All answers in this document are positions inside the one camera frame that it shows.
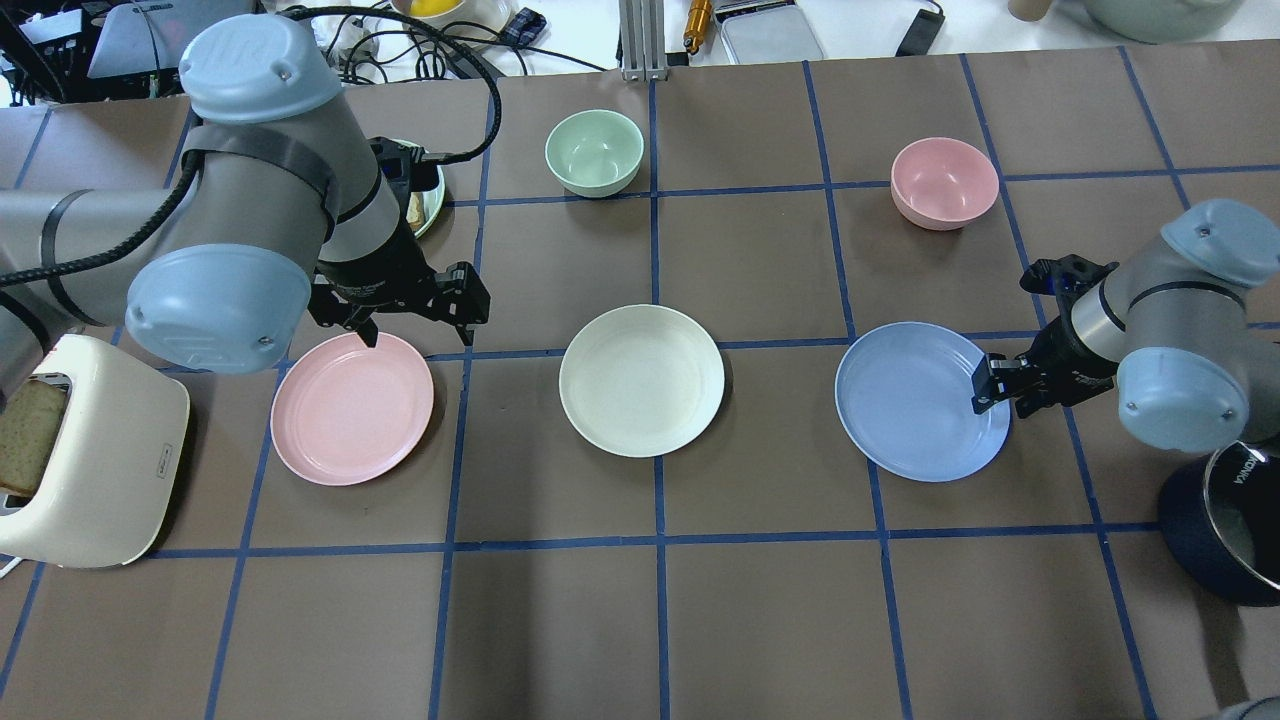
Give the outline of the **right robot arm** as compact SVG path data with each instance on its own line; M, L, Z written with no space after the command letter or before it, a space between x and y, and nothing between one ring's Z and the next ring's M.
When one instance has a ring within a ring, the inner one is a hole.
M1015 357L972 373L972 410L1011 401L1027 418L1106 391L1153 448L1277 455L1277 346L1248 327L1248 296L1277 274L1277 227L1230 199L1198 202L1124 263L1041 259L1020 287L1057 316Z

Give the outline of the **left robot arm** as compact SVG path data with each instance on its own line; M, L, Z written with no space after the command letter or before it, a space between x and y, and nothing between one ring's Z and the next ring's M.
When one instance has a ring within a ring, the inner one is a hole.
M367 346L376 313L453 327L463 345L492 297L470 263L425 260L408 196L479 158L367 138L308 19L338 6L236 15L186 49L197 117L169 190L3 192L3 395L67 333L122 327L195 370L279 363L303 315Z

